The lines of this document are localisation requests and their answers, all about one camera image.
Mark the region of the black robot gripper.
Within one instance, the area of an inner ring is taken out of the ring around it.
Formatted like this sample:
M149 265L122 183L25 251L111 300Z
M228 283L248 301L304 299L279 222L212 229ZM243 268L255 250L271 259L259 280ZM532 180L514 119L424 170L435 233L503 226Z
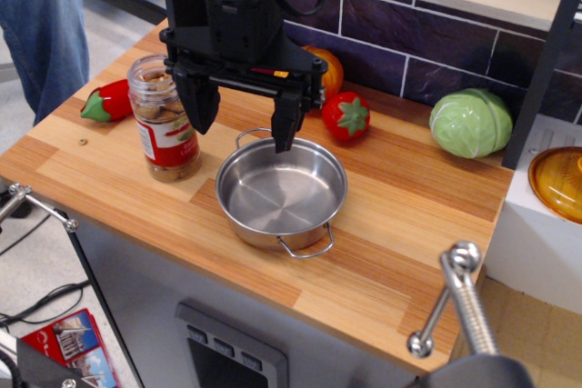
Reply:
M306 112L326 100L326 62L293 43L287 0L166 0L168 72L190 124L206 134L220 103L219 87L270 97L276 153L291 149Z

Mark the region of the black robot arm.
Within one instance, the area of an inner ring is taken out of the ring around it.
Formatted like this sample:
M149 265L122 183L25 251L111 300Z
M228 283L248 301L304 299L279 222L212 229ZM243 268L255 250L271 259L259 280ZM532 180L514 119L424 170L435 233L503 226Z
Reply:
M304 117L325 101L326 61L294 44L287 0L166 0L166 67L189 121L205 134L216 119L218 89L270 97L276 151L291 149Z

